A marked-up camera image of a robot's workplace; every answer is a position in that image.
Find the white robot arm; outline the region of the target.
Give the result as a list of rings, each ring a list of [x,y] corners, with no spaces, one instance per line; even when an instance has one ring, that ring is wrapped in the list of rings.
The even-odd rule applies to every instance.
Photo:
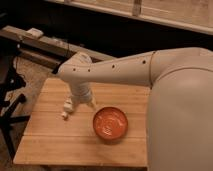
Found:
[[[75,101],[91,98],[91,82],[149,87],[148,170],[213,171],[213,51],[158,50],[97,63],[78,52],[57,75]]]

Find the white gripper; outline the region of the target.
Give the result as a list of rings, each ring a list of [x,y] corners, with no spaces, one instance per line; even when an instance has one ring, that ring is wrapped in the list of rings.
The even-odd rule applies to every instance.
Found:
[[[88,103],[93,109],[96,109],[96,100],[92,99],[92,91],[89,83],[75,83],[69,85],[71,91],[71,99],[67,98],[64,103],[64,111],[72,113],[74,111],[74,103]]]

